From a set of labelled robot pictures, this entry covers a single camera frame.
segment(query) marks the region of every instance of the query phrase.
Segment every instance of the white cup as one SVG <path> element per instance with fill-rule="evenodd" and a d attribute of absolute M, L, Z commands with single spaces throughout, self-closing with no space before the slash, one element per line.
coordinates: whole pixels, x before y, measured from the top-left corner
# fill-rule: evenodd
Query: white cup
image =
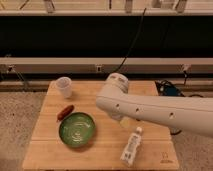
<path fill-rule="evenodd" d="M 60 77 L 55 84 L 64 98 L 69 98 L 72 95 L 72 80 L 69 77 Z"/>

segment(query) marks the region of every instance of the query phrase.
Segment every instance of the table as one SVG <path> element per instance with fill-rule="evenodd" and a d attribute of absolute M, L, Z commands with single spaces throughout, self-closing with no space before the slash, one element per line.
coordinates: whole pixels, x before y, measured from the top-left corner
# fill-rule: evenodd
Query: table
<path fill-rule="evenodd" d="M 96 107 L 96 95 L 104 81 L 73 81 L 73 94 L 64 99 L 50 83 L 41 112 L 23 162 L 28 170 L 177 170 L 179 167 L 169 129 L 157 124 L 127 119 L 122 126 Z M 130 81 L 129 93 L 156 96 L 153 81 Z M 73 104 L 74 112 L 85 112 L 96 123 L 96 134 L 84 147 L 71 149 L 58 135 L 57 114 Z M 131 132 L 143 127 L 143 141 L 134 166 L 129 168 L 121 160 L 121 153 Z"/>

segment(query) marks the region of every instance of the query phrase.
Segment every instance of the green bowl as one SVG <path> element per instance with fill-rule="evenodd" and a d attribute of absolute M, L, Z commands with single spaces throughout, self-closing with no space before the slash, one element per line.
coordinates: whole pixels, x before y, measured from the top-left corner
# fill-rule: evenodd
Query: green bowl
<path fill-rule="evenodd" d="M 71 113 L 61 122 L 59 136 L 62 142 L 69 147 L 81 147 L 92 138 L 95 132 L 95 123 L 86 113 Z"/>

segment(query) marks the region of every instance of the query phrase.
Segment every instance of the black panel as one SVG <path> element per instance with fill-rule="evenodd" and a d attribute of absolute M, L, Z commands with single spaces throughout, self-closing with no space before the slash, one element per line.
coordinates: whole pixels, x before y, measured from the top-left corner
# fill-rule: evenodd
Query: black panel
<path fill-rule="evenodd" d="M 141 17 L 0 17 L 0 56 L 123 57 Z M 212 57 L 213 17 L 146 16 L 134 57 Z"/>

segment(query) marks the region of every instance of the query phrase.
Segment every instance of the white bottle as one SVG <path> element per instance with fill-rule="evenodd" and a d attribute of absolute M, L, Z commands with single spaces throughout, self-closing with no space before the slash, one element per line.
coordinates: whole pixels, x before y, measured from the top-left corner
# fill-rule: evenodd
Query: white bottle
<path fill-rule="evenodd" d="M 128 166 L 132 166 L 137 153 L 137 147 L 141 144 L 142 128 L 137 127 L 136 130 L 130 135 L 128 144 L 125 146 L 121 155 L 121 160 Z"/>

